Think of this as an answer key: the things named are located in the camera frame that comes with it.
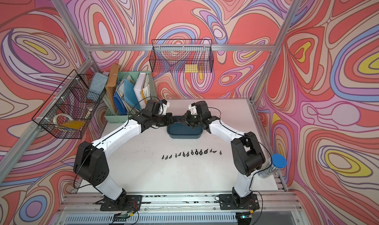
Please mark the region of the dark teal storage box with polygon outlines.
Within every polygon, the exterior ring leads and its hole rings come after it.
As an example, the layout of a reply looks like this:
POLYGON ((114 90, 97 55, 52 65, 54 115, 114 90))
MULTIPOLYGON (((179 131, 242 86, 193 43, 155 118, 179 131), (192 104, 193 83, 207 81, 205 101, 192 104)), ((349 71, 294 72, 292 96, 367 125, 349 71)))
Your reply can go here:
POLYGON ((166 131, 172 139, 199 139, 203 133, 203 129, 199 126, 191 128, 181 123, 167 126, 166 131))

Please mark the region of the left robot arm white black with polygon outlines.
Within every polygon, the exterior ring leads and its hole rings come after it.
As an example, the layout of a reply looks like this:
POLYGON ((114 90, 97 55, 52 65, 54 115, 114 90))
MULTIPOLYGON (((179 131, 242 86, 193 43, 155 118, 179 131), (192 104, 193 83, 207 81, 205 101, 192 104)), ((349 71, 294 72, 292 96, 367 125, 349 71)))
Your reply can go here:
POLYGON ((79 145, 73 171, 101 192, 107 199, 125 203, 126 192, 110 176, 108 158, 121 146, 151 127, 165 127, 173 123, 167 113, 167 100, 148 100, 144 109, 129 116, 127 121, 106 136, 79 145))

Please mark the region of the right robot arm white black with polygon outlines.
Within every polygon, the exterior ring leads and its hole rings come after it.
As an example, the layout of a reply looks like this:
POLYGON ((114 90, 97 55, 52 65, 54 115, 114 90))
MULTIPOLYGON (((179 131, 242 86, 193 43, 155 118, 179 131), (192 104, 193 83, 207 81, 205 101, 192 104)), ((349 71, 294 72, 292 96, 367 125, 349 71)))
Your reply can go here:
POLYGON ((219 116, 212 115, 205 101, 189 105, 189 110, 178 121, 190 127, 201 127, 231 144, 237 181, 232 188, 232 198, 237 206, 251 199, 255 174, 262 169, 266 158, 261 144, 253 132, 243 133, 227 126, 219 116))

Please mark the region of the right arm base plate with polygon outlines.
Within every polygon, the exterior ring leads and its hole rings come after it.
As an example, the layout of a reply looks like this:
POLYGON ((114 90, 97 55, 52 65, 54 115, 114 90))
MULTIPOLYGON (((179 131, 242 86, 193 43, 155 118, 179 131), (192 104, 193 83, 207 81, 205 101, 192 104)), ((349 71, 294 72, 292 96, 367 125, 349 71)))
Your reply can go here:
POLYGON ((239 197, 237 194, 219 194, 218 201, 221 210, 253 210, 260 209, 260 204, 256 194, 249 194, 246 197, 239 197))

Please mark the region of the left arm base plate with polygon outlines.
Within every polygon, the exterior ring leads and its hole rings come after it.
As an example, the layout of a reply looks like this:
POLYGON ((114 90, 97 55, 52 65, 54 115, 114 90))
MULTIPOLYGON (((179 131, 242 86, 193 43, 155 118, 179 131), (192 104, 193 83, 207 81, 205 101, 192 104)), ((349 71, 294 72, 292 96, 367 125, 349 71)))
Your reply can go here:
POLYGON ((101 211, 139 211, 142 204, 141 195, 121 195, 117 200, 104 196, 101 211))

